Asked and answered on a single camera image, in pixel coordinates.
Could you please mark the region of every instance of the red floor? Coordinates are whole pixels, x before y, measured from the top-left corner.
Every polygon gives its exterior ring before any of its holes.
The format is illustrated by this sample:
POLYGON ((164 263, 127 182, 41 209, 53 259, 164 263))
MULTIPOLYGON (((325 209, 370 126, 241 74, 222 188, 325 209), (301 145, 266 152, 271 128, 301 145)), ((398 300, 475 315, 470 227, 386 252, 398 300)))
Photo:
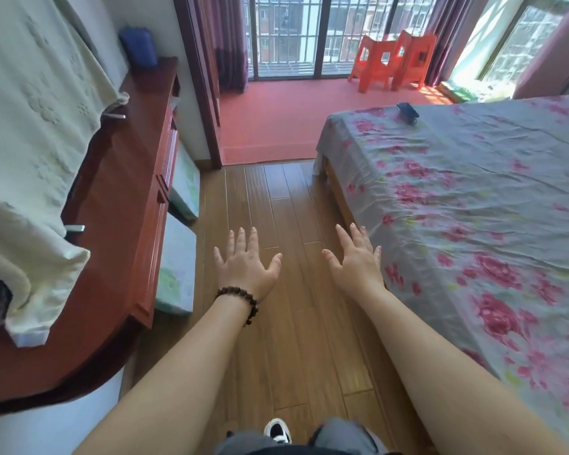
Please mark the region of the red floor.
POLYGON ((224 165, 307 160, 316 157, 316 144, 326 118, 337 112, 375 106, 449 104, 433 88, 411 86, 392 92, 373 84, 366 94, 358 81, 324 79, 249 83, 243 94, 221 97, 221 161, 224 165))

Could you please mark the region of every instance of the hand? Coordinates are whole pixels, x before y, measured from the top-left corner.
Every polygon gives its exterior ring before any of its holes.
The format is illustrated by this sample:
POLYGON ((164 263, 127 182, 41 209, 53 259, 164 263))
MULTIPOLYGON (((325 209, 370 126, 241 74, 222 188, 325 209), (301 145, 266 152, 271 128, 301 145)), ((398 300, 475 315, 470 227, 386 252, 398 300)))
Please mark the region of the hand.
POLYGON ((350 225, 351 238, 339 225, 335 229, 343 248, 343 262, 340 264, 328 249, 323 249, 322 254, 337 287, 358 302, 369 298, 372 291, 385 290, 380 266, 382 247, 374 252, 364 227, 359 230, 354 223, 350 225))
POLYGON ((219 288, 238 286, 252 294, 258 302, 270 293, 282 267, 281 253, 274 255, 267 270, 263 267, 259 260, 259 239, 255 227, 250 229, 248 247, 244 229, 239 229, 235 242, 234 232, 230 230, 225 263, 217 247, 213 249, 213 254, 217 264, 219 288))

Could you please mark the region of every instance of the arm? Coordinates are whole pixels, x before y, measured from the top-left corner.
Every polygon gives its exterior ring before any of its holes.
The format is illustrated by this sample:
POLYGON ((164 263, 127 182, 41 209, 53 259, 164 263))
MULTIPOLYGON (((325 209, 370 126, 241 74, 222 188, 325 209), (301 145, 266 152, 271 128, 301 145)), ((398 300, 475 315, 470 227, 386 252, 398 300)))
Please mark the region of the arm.
MULTIPOLYGON (((281 254, 265 270, 256 229, 230 231, 226 262, 215 248, 219 287, 239 286, 261 301, 280 273, 281 254)), ((215 405, 234 344, 250 313, 242 297, 222 295, 206 314, 99 423, 75 455, 187 455, 215 405)))
POLYGON ((569 454, 569 446, 506 386, 437 334, 383 286, 381 249, 337 226, 342 264, 323 254, 335 282, 362 306, 441 455, 569 454))

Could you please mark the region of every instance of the forearm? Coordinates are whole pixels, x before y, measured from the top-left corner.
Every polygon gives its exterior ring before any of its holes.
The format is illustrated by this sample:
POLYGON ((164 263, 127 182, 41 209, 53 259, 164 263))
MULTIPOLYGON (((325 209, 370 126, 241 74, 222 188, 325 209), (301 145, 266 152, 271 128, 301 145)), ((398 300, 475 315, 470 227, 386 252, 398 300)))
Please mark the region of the forearm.
POLYGON ((441 455, 569 453, 514 393, 387 290, 361 305, 441 455))
POLYGON ((222 295, 126 397, 75 455, 186 455, 199 444, 250 305, 222 295))

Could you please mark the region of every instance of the gray pants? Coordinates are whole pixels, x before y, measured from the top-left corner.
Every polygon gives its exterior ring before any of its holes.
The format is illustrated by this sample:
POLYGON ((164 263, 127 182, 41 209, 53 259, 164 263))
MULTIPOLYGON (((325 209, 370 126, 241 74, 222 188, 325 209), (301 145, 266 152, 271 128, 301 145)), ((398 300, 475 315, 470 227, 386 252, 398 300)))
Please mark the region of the gray pants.
MULTIPOLYGON (((294 441, 305 444, 307 441, 294 441)), ((247 455, 256 450, 278 446, 271 437, 257 431, 243 431, 228 437, 217 446, 215 455, 247 455)), ((355 422, 334 418, 328 420, 312 437, 314 447, 330 448, 355 455, 383 455, 388 449, 379 437, 355 422)))

